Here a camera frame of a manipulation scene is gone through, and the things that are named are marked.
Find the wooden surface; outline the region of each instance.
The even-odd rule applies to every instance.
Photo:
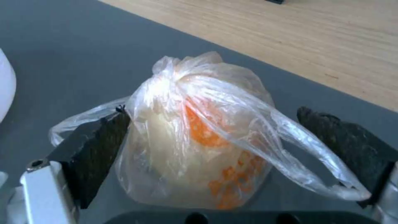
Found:
[[[398,1],[103,0],[398,112]]]

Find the screw hole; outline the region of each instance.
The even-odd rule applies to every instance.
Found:
[[[289,213],[282,213],[276,218],[277,224],[300,224],[297,217]]]
[[[39,159],[39,160],[36,160],[36,161],[32,162],[32,167],[38,167],[41,164],[43,164],[43,160]]]
[[[208,224],[206,216],[203,214],[194,212],[187,216],[185,224]]]

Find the gray table surface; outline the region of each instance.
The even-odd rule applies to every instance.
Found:
[[[308,106],[359,123],[398,148],[398,114],[394,112],[95,0],[0,1],[0,48],[17,76],[14,103],[0,124],[0,170],[10,174],[13,185],[19,184],[29,161],[53,150],[47,138],[50,127],[132,94],[164,55],[183,58],[217,51],[226,62],[259,75],[276,107],[290,118],[296,119],[298,107]],[[328,176],[311,157],[286,147]],[[112,170],[89,209],[82,211],[80,221],[103,223],[126,211],[148,209],[163,208],[129,199]],[[242,209],[365,214],[354,202],[302,189],[275,170]]]

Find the clear plastic bag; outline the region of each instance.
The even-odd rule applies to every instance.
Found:
[[[50,130],[53,145],[65,130],[110,114],[126,103],[131,124],[116,172],[134,200],[185,208],[243,205],[272,166],[322,195],[370,197],[345,164],[319,139],[274,108],[249,69],[210,52],[180,61],[163,57],[153,76],[122,98],[76,115]],[[287,152],[281,139],[320,160],[344,186],[326,186]]]

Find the plastic bag handle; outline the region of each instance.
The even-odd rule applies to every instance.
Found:
[[[190,106],[192,110],[195,110],[203,122],[209,125],[209,127],[217,134],[239,147],[248,149],[269,161],[285,176],[298,185],[326,196],[337,197],[344,200],[361,201],[370,197],[371,194],[369,191],[359,182],[344,162],[314,134],[264,101],[233,84],[211,77],[203,77],[199,75],[191,76],[186,88],[184,83],[181,83],[180,86],[184,90],[185,94],[192,99],[199,95],[211,98],[215,101],[223,97],[228,97],[231,106],[245,105],[247,110],[254,113],[256,122],[258,122],[261,127],[267,129],[262,130],[261,132],[270,132],[273,135],[278,135],[283,140],[289,141],[315,156],[324,164],[324,166],[326,166],[333,176],[345,186],[326,186],[318,176],[286,151],[279,140],[273,140],[273,142],[271,142],[276,150],[269,152],[262,151],[246,140],[234,138],[230,133],[224,131],[217,124],[208,120],[204,115],[206,112],[200,109],[199,103],[195,103],[194,100],[192,103],[187,102],[188,106]],[[270,119],[267,119],[264,116],[265,114],[268,114]]]
[[[119,105],[125,104],[129,98],[130,96],[127,96],[110,101],[106,104],[99,105],[93,109],[87,110],[83,113],[61,121],[49,131],[49,139],[51,144],[55,147],[58,146],[64,140],[64,138],[60,135],[63,132],[74,131],[81,124],[97,121],[114,113],[115,108]]]

